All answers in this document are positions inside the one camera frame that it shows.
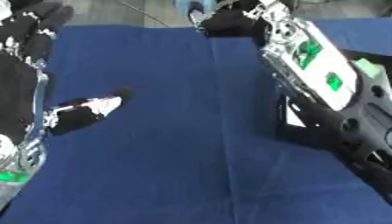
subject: black glove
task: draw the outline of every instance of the black glove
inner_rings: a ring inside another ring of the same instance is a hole
[[[2,21],[0,26],[0,134],[20,144],[32,125],[32,103],[59,28],[73,15],[71,7],[39,3]]]
[[[34,141],[45,128],[66,133],[87,126],[130,98],[127,89],[104,99],[73,103],[72,108],[67,105],[44,111],[44,102],[53,88],[53,75],[45,71],[46,62],[60,27],[72,15],[73,9],[60,3],[39,3],[0,25],[0,135],[15,145]]]

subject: black finger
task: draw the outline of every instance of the black finger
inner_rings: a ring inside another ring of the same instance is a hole
[[[61,7],[42,21],[35,34],[27,42],[24,49],[24,57],[30,57],[32,62],[37,60],[46,61],[59,29],[73,14],[74,10],[72,7]]]
[[[6,18],[0,27],[0,42],[5,43],[7,39],[13,39],[23,44],[37,28],[40,20],[59,7],[59,3],[39,3]]]
[[[241,10],[225,10],[214,14],[201,23],[208,36],[238,37],[247,36],[254,22],[244,17]]]

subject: wire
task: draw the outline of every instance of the wire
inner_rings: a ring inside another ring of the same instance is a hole
[[[154,20],[154,21],[159,22],[159,23],[160,23],[162,26],[164,26],[164,27],[170,28],[170,26],[169,26],[168,24],[162,22],[161,20],[157,19],[156,17],[153,17],[152,15],[148,14],[147,12],[138,9],[137,7],[131,5],[130,3],[125,3],[125,2],[123,2],[123,1],[121,1],[121,0],[117,0],[117,2],[118,2],[119,4],[123,4],[123,5],[125,5],[125,6],[127,6],[127,7],[129,7],[129,8],[131,8],[131,9],[134,10],[134,11],[138,11],[138,12],[144,14],[146,17],[148,17],[148,18],[150,18],[150,19],[152,19],[152,20]]]

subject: blue object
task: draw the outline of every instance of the blue object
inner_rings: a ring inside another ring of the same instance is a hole
[[[391,19],[319,21],[334,43],[392,53]],[[277,90],[249,38],[67,27],[55,102],[130,85],[94,127],[52,138],[0,224],[385,224],[391,207],[327,152],[273,139]]]
[[[203,5],[205,13],[212,12],[215,7],[215,0],[176,0],[176,7],[180,13],[186,15],[191,2],[197,2]]]

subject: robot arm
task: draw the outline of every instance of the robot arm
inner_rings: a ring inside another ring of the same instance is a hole
[[[277,70],[273,76],[306,128],[329,133],[336,143],[331,152],[392,204],[392,89],[385,67],[347,59],[280,1],[260,0],[243,15],[265,24],[260,54]]]

